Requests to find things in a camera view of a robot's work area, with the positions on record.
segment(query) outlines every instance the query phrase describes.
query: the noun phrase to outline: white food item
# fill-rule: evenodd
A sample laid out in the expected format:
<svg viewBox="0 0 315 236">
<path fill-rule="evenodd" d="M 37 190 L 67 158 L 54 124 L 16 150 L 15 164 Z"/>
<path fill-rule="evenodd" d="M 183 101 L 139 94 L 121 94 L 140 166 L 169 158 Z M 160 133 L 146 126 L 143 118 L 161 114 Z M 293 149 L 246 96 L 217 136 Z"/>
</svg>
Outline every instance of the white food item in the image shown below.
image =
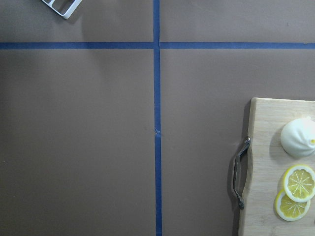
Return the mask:
<svg viewBox="0 0 315 236">
<path fill-rule="evenodd" d="M 281 132 L 281 145 L 293 157 L 315 155 L 315 122 L 307 117 L 286 124 Z"/>
</svg>

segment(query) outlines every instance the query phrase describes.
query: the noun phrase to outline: cutting board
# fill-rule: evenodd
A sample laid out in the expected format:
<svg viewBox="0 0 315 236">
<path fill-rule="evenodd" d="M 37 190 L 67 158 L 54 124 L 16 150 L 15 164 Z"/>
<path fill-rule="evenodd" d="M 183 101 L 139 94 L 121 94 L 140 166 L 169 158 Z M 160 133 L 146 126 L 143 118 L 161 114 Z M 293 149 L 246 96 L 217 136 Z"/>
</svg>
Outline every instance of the cutting board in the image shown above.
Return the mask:
<svg viewBox="0 0 315 236">
<path fill-rule="evenodd" d="M 253 98 L 248 136 L 248 171 L 242 197 L 239 236 L 311 236 L 315 234 L 315 198 L 300 220 L 287 222 L 274 210 L 287 168 L 307 164 L 315 170 L 315 157 L 293 158 L 281 146 L 281 130 L 297 118 L 315 118 L 315 102 Z"/>
</svg>

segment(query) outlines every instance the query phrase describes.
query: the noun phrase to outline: blue line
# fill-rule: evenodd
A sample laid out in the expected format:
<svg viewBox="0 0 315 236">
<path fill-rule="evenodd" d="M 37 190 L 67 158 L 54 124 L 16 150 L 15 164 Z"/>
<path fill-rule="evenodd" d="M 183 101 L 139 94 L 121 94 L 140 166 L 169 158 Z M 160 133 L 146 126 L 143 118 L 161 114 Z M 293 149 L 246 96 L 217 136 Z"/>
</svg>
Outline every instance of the blue line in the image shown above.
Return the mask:
<svg viewBox="0 0 315 236">
<path fill-rule="evenodd" d="M 155 114 L 155 166 L 156 166 L 156 236 L 162 236 L 162 167 L 161 167 L 161 82 L 159 50 L 159 0 L 153 0 L 154 42 L 154 114 Z"/>
<path fill-rule="evenodd" d="M 315 49 L 315 43 L 161 42 L 161 49 Z"/>
<path fill-rule="evenodd" d="M 5 49 L 153 49 L 150 42 L 34 42 L 0 43 Z"/>
</svg>

